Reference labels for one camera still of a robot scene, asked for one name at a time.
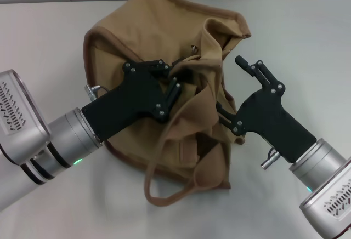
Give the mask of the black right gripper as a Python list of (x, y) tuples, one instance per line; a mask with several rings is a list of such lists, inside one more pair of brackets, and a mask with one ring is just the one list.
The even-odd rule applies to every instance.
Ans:
[(217, 102), (219, 123), (236, 135), (254, 132), (266, 140), (288, 162), (295, 163), (316, 143), (316, 137), (294, 119), (282, 106), (285, 86), (261, 60), (250, 65), (242, 56), (235, 63), (255, 77), (262, 89), (253, 93), (240, 106), (237, 114), (226, 111)]

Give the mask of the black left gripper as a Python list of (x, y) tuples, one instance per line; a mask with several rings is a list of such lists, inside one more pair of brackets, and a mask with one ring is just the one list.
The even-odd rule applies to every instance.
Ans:
[(168, 77), (171, 69), (162, 59), (124, 63), (121, 84), (81, 108), (98, 139), (108, 140), (144, 117), (167, 122), (180, 96), (180, 83), (173, 77), (164, 93), (158, 78)]

